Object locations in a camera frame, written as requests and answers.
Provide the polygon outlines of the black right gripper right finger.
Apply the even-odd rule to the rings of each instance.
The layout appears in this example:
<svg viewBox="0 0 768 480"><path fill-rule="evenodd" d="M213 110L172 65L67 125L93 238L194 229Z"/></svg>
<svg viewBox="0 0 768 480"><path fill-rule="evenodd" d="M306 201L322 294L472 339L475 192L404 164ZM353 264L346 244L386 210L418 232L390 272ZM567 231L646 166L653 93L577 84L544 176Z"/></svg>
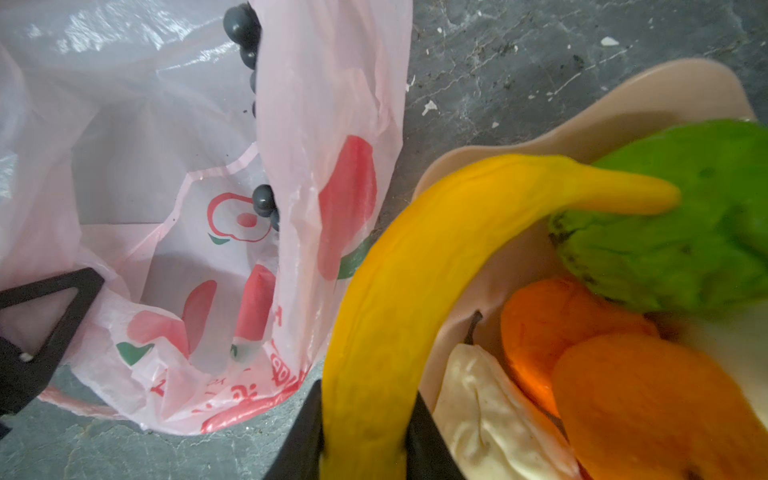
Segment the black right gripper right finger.
<svg viewBox="0 0 768 480"><path fill-rule="evenodd" d="M406 434L408 480L464 480L420 393Z"/></svg>

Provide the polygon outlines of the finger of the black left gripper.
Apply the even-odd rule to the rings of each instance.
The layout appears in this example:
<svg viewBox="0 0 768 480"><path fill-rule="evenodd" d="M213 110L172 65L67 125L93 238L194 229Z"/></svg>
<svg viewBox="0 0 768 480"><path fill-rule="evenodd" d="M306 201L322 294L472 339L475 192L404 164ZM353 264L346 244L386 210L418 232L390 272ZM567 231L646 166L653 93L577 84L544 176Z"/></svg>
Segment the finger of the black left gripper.
<svg viewBox="0 0 768 480"><path fill-rule="evenodd" d="M83 268L1 292L1 308L7 309L62 291L75 291L37 353L27 352L8 339L1 340L2 415L19 413L43 393L104 283L96 270Z"/></svg>

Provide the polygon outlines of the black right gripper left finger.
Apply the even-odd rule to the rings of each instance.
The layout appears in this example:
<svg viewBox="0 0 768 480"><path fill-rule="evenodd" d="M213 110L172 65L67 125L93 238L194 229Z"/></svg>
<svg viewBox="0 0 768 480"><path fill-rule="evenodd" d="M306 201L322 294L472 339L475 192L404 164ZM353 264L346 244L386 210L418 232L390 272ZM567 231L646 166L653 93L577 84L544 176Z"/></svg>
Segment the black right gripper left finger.
<svg viewBox="0 0 768 480"><path fill-rule="evenodd" d="M309 393L264 480L318 480L323 449L321 381Z"/></svg>

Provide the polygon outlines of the yellow fake fruit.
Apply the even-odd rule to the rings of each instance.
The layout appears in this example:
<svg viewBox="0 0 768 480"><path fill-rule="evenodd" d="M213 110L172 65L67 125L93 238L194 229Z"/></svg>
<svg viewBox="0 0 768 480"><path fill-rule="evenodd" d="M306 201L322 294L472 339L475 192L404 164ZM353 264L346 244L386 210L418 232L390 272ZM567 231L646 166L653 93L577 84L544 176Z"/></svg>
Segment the yellow fake fruit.
<svg viewBox="0 0 768 480"><path fill-rule="evenodd" d="M561 210L655 215L680 199L664 180L519 154L478 161L418 196L341 302L322 377L320 477L405 477L406 432L437 334L508 241Z"/></svg>

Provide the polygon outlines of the orange fake fruit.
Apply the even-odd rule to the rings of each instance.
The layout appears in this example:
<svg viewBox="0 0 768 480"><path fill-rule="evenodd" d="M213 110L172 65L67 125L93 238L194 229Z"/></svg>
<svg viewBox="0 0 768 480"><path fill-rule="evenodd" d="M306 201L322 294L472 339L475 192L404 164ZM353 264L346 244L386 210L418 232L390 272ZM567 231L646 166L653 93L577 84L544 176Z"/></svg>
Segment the orange fake fruit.
<svg viewBox="0 0 768 480"><path fill-rule="evenodd" d="M517 290L504 304L500 338L506 364L523 392L558 417L552 372L570 347L591 338L630 333L657 338L657 327L572 278L550 278Z"/></svg>
<svg viewBox="0 0 768 480"><path fill-rule="evenodd" d="M764 479L767 429L704 354L612 334L569 348L553 371L568 440L594 479Z"/></svg>

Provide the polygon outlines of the pink plastic shopping bag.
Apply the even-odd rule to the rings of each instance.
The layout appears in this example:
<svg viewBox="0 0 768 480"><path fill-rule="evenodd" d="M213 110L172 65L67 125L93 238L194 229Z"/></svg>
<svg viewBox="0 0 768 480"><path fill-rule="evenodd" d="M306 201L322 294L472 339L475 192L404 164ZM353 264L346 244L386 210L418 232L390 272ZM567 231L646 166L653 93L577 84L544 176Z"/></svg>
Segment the pink plastic shopping bag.
<svg viewBox="0 0 768 480"><path fill-rule="evenodd" d="M409 1L5 1L1 292L105 280L34 398L173 435L293 395L371 246ZM75 295L1 308L35 354Z"/></svg>

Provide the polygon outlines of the green fake fruit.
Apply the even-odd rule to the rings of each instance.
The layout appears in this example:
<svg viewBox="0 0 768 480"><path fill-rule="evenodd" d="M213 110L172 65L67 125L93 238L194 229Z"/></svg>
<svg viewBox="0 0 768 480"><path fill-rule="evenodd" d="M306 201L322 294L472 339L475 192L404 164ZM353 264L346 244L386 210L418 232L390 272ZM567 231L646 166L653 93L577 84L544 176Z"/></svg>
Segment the green fake fruit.
<svg viewBox="0 0 768 480"><path fill-rule="evenodd" d="M549 238L595 295L639 313L722 311L767 297L767 127L712 120L669 128L596 161L666 180L657 216L564 211Z"/></svg>

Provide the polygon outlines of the pink wavy plastic plate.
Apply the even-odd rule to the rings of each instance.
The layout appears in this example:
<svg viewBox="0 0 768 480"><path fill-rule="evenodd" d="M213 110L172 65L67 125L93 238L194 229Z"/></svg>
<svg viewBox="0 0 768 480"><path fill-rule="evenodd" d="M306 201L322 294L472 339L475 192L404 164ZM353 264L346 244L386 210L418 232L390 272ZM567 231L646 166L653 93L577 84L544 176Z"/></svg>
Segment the pink wavy plastic plate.
<svg viewBox="0 0 768 480"><path fill-rule="evenodd" d="M724 64L705 59L665 62L623 82L570 120L533 140L504 146L470 145L445 153L422 175L415 193L421 195L440 179L486 157L561 154L591 163L674 125L755 117L741 81ZM471 281L438 334L419 387L427 407L434 408L437 402L450 353L465 338L474 312L483 315L476 343L502 359L499 315L506 299L534 281L564 272L544 221L499 249Z"/></svg>

